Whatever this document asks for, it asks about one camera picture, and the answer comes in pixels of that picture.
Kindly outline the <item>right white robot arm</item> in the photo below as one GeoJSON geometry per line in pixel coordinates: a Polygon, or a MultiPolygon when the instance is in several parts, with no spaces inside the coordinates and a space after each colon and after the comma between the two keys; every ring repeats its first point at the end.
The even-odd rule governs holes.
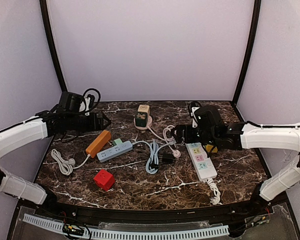
{"type": "Polygon", "coordinates": [[[264,125],[251,121],[224,124],[210,121],[179,124],[171,131],[177,143],[211,144],[218,150],[281,149],[298,152],[289,165],[271,178],[258,184],[251,198],[253,202],[265,204],[277,195],[300,182],[300,123],[290,125],[264,125]]]}

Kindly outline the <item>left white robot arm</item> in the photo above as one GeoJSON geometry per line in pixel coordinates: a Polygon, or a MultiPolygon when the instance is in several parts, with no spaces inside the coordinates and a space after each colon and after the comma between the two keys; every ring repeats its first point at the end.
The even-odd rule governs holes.
{"type": "MultiPolygon", "coordinates": [[[[0,130],[0,159],[27,144],[67,131],[103,131],[111,120],[103,112],[89,114],[40,112],[31,118],[0,130]]],[[[0,192],[42,205],[56,196],[43,186],[16,176],[0,166],[0,192]]]]}

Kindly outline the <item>light blue power strip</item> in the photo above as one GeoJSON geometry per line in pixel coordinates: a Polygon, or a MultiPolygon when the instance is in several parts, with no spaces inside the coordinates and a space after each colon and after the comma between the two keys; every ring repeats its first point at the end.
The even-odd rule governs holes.
{"type": "Polygon", "coordinates": [[[100,163],[104,163],[122,154],[125,154],[133,149],[131,141],[125,141],[113,147],[107,148],[97,153],[97,158],[100,163]]]}

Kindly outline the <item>yellow cube socket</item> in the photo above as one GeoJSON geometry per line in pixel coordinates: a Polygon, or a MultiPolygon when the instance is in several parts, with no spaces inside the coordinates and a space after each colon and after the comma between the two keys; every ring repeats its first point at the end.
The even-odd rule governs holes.
{"type": "Polygon", "coordinates": [[[207,144],[205,145],[205,149],[207,150],[208,153],[217,153],[218,148],[215,145],[207,144]]]}

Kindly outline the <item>green plug adapter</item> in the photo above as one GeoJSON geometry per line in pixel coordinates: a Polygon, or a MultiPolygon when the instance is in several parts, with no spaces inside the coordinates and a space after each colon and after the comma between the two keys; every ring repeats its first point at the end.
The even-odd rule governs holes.
{"type": "Polygon", "coordinates": [[[117,145],[120,145],[122,143],[123,143],[123,141],[120,138],[114,139],[112,141],[113,146],[117,146],[117,145]]]}

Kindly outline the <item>black plug adapter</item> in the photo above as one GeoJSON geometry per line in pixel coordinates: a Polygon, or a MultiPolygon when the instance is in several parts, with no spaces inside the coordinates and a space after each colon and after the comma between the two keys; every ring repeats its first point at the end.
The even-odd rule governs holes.
{"type": "Polygon", "coordinates": [[[175,157],[172,153],[163,153],[159,157],[159,160],[162,165],[170,165],[175,161],[175,157]]]}

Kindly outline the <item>white power strip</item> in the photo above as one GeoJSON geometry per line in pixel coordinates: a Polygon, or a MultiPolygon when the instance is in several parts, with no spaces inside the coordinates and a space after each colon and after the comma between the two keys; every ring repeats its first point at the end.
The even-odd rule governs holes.
{"type": "Polygon", "coordinates": [[[208,179],[216,178],[218,173],[201,143],[186,143],[185,146],[195,168],[198,179],[201,182],[205,182],[208,179]]]}

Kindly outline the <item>red cube socket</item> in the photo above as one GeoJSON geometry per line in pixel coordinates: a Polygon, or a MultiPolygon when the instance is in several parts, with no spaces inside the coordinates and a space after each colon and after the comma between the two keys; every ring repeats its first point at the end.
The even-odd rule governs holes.
{"type": "Polygon", "coordinates": [[[93,178],[94,183],[103,189],[104,191],[108,191],[115,183],[114,176],[106,171],[105,169],[101,169],[93,178]]]}

